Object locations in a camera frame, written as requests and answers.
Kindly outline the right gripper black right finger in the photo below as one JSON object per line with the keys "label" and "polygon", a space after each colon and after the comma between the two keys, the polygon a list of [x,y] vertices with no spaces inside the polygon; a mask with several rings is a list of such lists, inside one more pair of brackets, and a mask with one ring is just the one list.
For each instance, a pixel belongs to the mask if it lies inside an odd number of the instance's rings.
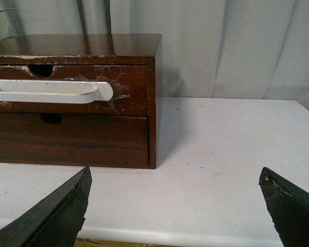
{"label": "right gripper black right finger", "polygon": [[267,167],[259,185],[284,246],[309,246],[309,193]]}

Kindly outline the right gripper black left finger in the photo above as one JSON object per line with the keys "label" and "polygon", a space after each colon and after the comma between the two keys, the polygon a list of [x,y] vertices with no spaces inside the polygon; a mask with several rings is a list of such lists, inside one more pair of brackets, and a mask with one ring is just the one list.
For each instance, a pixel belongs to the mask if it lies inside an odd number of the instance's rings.
{"label": "right gripper black left finger", "polygon": [[0,246],[74,246],[85,221],[92,176],[84,167],[0,230]]}

